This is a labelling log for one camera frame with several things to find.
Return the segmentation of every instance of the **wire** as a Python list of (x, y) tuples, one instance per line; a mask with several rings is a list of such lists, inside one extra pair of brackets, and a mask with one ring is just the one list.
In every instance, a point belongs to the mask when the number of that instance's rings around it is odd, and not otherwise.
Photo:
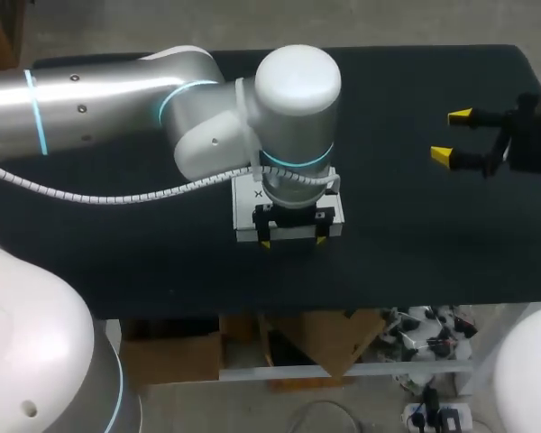
[[(302, 176), (292, 171), (279, 169), (277, 167), (260, 167), (260, 170), (262, 174), (278, 176), (280, 178), (293, 180), (295, 182), (309, 186), (327, 185), (333, 182), (332, 190), (337, 193), (341, 182), (338, 174), (333, 174), (324, 178), (309, 178), (307, 176)], [(247, 174), (253, 174), (252, 167), (244, 167), (241, 169), (227, 171), (225, 173), (217, 174), (215, 176), (210, 176), (209, 178), (197, 180), (195, 182), (182, 185), (180, 187), (163, 189), (160, 191), (148, 192), (145, 194), (116, 197), (84, 196), (81, 194), (61, 191), (59, 189), (48, 188), (30, 180), (23, 179), (3, 169), (0, 169), (0, 180), (4, 180), (21, 188), (28, 189), (38, 194), (42, 194), (43, 196), (57, 198), (65, 201), (72, 201), (75, 203), (82, 203), (87, 205), (132, 205), (136, 203), (144, 203), (147, 201), (162, 200), (164, 198), (178, 196), (186, 192), (215, 185), (217, 183), (222, 183), (232, 178), (245, 176)]]
[(295, 410), (291, 417), (292, 421), (290, 422), (289, 428), (287, 429), (287, 433), (296, 433), (302, 425), (303, 421), (307, 419), (310, 410), (314, 406), (317, 406), (319, 404), (327, 404), (340, 409), (353, 422), (353, 428), (355, 433), (362, 433), (361, 422), (345, 406), (332, 400), (311, 401), (310, 403), (304, 404), (303, 406)]

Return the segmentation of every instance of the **black tablecloth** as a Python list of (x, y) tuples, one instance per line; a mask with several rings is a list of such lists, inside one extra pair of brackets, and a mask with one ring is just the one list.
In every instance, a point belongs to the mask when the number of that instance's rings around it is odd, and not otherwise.
[[(484, 151), (495, 131), (449, 111), (504, 110), (541, 93), (512, 46), (328, 50), (343, 74), (334, 166), (341, 238), (234, 240), (230, 183), (160, 202), (90, 207), (0, 182), (0, 244), (68, 281), (101, 318), (541, 300), (541, 177), (450, 173), (429, 146)], [(214, 54), (227, 79), (267, 51)], [(162, 134), (3, 164), (82, 194), (184, 183)]]

